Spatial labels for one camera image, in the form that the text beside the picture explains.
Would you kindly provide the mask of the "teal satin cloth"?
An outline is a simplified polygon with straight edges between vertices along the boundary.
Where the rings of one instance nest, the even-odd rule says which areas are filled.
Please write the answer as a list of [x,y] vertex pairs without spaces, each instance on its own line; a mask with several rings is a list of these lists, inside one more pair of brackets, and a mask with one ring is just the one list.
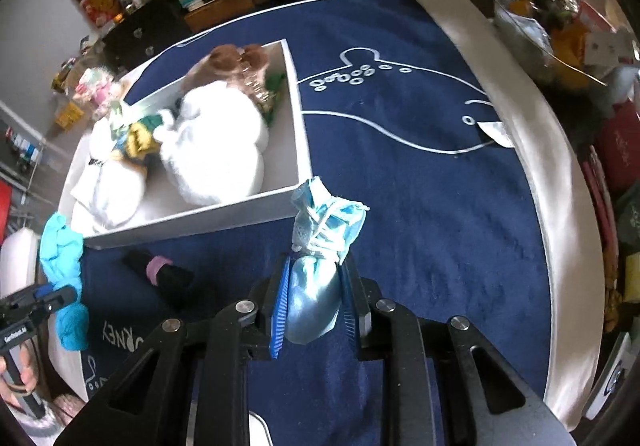
[[81,258],[84,238],[67,224],[66,217],[54,212],[46,221],[40,238],[39,261],[44,276],[55,290],[72,287],[76,299],[58,311],[55,332],[66,351],[81,352],[89,346],[89,310],[81,302]]

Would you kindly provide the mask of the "light blue satin pouch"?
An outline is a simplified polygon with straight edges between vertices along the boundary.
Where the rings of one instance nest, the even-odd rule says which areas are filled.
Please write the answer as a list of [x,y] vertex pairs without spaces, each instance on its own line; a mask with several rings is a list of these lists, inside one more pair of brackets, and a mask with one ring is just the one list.
[[318,176],[301,184],[291,202],[297,213],[285,337],[306,345],[334,328],[342,305],[338,267],[357,240],[369,208],[332,195]]

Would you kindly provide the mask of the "brown white dog plush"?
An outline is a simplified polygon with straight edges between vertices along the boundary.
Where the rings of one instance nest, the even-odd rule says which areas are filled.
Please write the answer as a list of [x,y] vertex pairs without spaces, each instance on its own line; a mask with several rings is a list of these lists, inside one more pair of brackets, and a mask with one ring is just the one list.
[[219,45],[183,77],[174,128],[156,138],[160,161],[186,203],[235,202],[262,189],[274,109],[268,68],[260,45]]

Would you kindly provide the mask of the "green white sock plush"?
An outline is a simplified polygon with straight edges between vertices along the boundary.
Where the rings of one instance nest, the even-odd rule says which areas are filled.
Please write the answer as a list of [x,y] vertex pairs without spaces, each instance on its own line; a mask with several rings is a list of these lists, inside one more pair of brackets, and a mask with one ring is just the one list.
[[131,162],[144,162],[148,155],[160,152],[162,142],[156,135],[165,135],[174,128],[175,121],[171,109],[160,109],[140,117],[118,138],[112,153],[118,152],[123,159]]

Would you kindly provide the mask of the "white bear plush blue overalls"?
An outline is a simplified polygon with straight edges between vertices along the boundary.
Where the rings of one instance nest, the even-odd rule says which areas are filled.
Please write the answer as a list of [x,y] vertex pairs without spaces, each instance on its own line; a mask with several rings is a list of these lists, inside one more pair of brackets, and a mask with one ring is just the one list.
[[75,201],[72,228],[96,235],[127,224],[143,200],[148,169],[125,157],[102,119],[88,136],[88,158],[70,189]]

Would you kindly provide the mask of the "white sofa cushion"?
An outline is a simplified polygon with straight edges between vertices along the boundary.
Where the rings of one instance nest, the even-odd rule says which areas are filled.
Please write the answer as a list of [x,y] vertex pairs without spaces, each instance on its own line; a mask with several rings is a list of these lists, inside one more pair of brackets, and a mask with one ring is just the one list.
[[39,238],[22,228],[8,236],[1,246],[0,295],[2,299],[36,281]]

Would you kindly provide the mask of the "black sock with pink band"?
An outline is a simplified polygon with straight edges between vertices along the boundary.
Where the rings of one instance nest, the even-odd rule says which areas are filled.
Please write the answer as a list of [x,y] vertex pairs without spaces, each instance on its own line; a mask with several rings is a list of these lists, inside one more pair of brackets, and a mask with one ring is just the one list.
[[194,280],[194,273],[176,265],[170,258],[147,250],[132,249],[122,257],[122,264],[145,278],[163,296],[186,292]]

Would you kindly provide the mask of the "white cardboard box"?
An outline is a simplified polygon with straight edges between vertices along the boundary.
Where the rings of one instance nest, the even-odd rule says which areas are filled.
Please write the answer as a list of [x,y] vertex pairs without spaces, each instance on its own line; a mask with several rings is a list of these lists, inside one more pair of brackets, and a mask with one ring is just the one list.
[[[285,40],[264,48],[277,84],[264,119],[224,82],[182,89],[174,80],[128,106],[126,122],[163,117],[160,151],[140,163],[115,152],[108,128],[80,138],[58,211],[87,247],[109,249],[291,218],[292,193],[311,177],[292,54]],[[180,106],[175,120],[167,114]]]

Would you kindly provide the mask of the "yellow plastic crates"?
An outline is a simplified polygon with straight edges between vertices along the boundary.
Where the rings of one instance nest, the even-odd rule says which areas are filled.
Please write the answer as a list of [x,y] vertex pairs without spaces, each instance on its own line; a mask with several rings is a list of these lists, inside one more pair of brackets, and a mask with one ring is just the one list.
[[51,84],[56,100],[54,124],[64,132],[72,129],[85,116],[85,110],[73,99],[75,91],[67,85],[67,77],[66,71],[60,71],[55,74]]

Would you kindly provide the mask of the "navy blue whale blanket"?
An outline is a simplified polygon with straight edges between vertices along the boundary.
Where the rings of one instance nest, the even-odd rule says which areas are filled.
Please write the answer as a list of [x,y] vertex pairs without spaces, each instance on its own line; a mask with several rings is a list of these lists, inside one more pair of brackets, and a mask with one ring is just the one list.
[[[220,44],[286,39],[314,175],[370,207],[352,246],[359,273],[416,316],[460,314],[539,395],[550,348],[550,294],[532,194],[513,149],[475,126],[498,115],[452,42],[415,0],[316,0],[257,13],[165,51],[134,85],[134,104]],[[293,221],[150,243],[195,273],[171,311],[122,264],[86,250],[82,299],[90,396],[163,319],[198,321],[248,294],[288,250]],[[381,362],[357,362],[341,320],[275,362],[250,363],[250,409],[276,445],[378,445]]]

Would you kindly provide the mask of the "glass dome with rose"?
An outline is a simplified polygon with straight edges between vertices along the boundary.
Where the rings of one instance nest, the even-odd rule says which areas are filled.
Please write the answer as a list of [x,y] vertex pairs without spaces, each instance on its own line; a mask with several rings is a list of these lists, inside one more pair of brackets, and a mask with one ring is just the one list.
[[94,121],[122,109],[125,87],[104,66],[87,68],[73,90],[72,99],[88,110]]

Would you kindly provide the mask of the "red gold festive box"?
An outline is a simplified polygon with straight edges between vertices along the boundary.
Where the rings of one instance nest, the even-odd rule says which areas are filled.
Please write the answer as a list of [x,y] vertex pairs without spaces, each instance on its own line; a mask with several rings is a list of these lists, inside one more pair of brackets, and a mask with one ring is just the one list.
[[81,0],[80,6],[96,28],[103,28],[108,22],[122,15],[119,0]]

